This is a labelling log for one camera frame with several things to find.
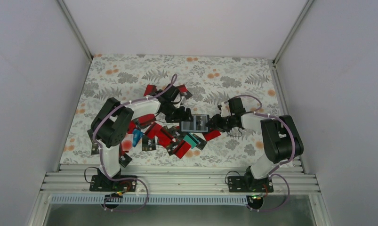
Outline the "red striped card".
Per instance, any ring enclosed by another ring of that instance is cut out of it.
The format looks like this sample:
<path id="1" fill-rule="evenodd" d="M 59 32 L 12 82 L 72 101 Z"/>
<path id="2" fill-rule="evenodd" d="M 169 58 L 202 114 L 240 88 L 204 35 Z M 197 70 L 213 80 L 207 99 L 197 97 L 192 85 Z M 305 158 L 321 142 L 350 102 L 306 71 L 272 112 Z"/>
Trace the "red striped card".
<path id="1" fill-rule="evenodd" d="M 213 140 L 213 139 L 217 138 L 218 136 L 220 136 L 221 132 L 218 131 L 218 130 L 211 130 L 210 132 L 204 132 L 202 135 L 203 135 L 205 141 L 208 142 L 208 141 Z"/>

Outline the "black card holder wallet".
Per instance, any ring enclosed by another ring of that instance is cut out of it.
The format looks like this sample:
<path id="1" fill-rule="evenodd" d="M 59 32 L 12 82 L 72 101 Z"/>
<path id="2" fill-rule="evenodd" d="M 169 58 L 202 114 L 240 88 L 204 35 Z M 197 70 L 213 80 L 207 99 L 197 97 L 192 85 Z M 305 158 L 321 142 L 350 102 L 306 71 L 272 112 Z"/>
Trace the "black card holder wallet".
<path id="1" fill-rule="evenodd" d="M 209 132 L 209 115 L 197 114 L 193 115 L 193 118 L 189 121 L 180 122 L 180 130 L 182 132 L 193 132 L 193 133 L 206 133 Z"/>

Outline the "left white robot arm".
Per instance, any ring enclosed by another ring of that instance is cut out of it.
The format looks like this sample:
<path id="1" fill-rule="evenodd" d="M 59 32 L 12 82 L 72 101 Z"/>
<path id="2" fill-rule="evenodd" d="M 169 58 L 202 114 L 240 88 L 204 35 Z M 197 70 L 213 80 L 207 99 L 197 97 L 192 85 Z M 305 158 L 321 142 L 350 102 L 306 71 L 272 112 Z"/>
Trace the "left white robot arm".
<path id="1" fill-rule="evenodd" d="M 120 144 L 133 130 L 136 119 L 144 116 L 165 115 L 166 122 L 182 122 L 193 119 L 191 110 L 177 107 L 178 87 L 169 84 L 165 90 L 157 90 L 149 85 L 146 94 L 136 100 L 122 103 L 109 98 L 102 106 L 90 126 L 91 141 L 98 145 L 100 166 L 98 169 L 101 184 L 109 191 L 120 185 L 121 164 L 119 162 Z"/>

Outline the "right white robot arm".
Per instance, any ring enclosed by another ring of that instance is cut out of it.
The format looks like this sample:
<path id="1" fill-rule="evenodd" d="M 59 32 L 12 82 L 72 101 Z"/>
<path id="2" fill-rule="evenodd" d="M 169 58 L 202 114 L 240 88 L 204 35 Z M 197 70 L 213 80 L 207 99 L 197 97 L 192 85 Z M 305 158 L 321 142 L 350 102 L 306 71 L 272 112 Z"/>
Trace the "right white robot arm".
<path id="1" fill-rule="evenodd" d="M 290 115 L 275 116 L 257 111 L 246 111 L 238 95 L 219 105 L 220 114 L 211 117 L 207 126 L 212 130 L 229 132 L 233 128 L 261 132 L 264 154 L 247 167 L 242 177 L 245 188 L 257 191 L 269 184 L 273 173 L 304 152 L 304 145 Z"/>

